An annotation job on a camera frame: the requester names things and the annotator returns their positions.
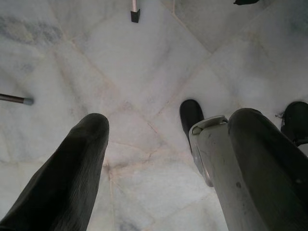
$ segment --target black shoe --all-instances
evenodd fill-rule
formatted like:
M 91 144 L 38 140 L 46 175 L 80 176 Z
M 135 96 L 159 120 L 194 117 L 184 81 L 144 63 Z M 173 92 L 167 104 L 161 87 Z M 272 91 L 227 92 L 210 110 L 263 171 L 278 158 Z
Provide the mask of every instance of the black shoe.
M 180 118 L 190 146 L 189 130 L 193 125 L 204 120 L 203 112 L 198 102 L 195 100 L 185 100 L 180 106 Z
M 282 117 L 281 132 L 296 146 L 308 143 L 308 104 L 293 102 Z

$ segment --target floor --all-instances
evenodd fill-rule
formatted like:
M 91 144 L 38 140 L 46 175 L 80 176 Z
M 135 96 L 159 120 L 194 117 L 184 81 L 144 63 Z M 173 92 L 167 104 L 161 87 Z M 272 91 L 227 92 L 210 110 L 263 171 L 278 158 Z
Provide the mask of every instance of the floor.
M 179 105 L 205 116 L 253 107 L 276 126 L 308 98 L 308 2 L 2 0 L 0 218 L 70 128 L 91 112 L 110 142 L 89 231 L 226 231 L 195 167 Z

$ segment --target marble floor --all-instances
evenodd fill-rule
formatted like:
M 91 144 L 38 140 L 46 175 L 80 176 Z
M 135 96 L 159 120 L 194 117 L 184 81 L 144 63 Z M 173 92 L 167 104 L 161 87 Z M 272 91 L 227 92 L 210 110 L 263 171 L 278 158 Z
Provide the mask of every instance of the marble floor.
M 181 130 L 180 103 L 205 116 L 253 107 L 276 126 L 308 98 L 308 2 L 0 1 L 0 218 L 70 128 L 108 117 L 110 141 L 89 231 L 226 231 Z

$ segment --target black rubber foot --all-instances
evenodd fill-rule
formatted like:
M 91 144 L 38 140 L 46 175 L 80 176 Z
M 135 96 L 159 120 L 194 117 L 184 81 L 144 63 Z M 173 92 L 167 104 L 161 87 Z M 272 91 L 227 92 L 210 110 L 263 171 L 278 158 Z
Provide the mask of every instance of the black rubber foot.
M 133 23 L 138 23 L 140 18 L 140 9 L 137 12 L 131 11 L 130 16 Z
M 203 112 L 196 100 L 186 100 L 180 106 L 180 118 L 183 131 L 189 141 L 189 130 L 196 123 L 204 120 Z
M 296 146 L 308 143 L 308 104 L 293 102 L 282 117 L 281 132 Z

